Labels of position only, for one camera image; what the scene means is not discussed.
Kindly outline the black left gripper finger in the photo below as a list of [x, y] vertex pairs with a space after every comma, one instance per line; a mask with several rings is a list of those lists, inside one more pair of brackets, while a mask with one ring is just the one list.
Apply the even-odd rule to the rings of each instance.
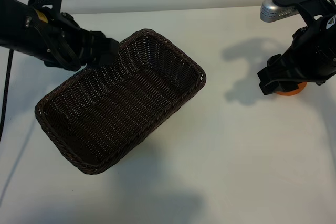
[[110, 66], [115, 62], [116, 54], [114, 52], [106, 51], [103, 52], [98, 61], [98, 66]]
[[92, 46], [94, 49], [100, 52], [118, 52], [119, 42], [108, 38], [101, 31], [92, 31], [93, 42]]

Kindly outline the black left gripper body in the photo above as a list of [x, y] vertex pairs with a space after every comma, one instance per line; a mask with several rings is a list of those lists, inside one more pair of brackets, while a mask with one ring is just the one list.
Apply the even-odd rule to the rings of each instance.
[[26, 54], [47, 66], [77, 71], [105, 65], [105, 35], [82, 29], [68, 13], [27, 7], [26, 36]]

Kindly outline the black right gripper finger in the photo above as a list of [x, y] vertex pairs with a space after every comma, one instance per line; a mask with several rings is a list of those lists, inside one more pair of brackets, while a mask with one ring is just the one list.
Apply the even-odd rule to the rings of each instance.
[[268, 68], [283, 68], [284, 63], [282, 62], [282, 54], [277, 54], [270, 57], [267, 61]]
[[260, 80], [259, 87], [264, 95], [273, 93], [294, 93], [302, 87], [302, 82], [293, 79], [285, 72], [271, 72], [267, 69], [262, 69], [258, 73]]

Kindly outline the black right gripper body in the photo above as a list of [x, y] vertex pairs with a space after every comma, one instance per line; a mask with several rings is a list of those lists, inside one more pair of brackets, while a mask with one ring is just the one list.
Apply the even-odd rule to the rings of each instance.
[[298, 29], [278, 60], [278, 81], [325, 82], [335, 75], [335, 14]]

